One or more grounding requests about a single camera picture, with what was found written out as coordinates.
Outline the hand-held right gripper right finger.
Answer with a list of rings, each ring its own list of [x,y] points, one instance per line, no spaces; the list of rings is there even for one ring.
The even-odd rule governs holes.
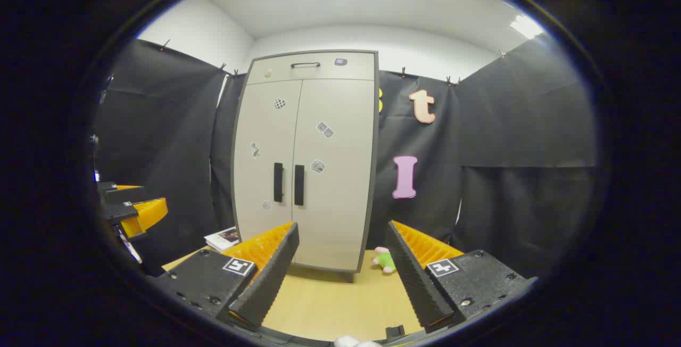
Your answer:
[[[385,244],[427,333],[481,318],[523,296],[537,281],[491,253],[461,252],[398,221],[388,224]]]

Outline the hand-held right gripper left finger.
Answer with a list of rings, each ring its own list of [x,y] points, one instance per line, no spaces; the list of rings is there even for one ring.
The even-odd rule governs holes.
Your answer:
[[[222,323],[259,328],[299,245],[288,222],[223,253],[199,250],[152,282],[188,308]]]

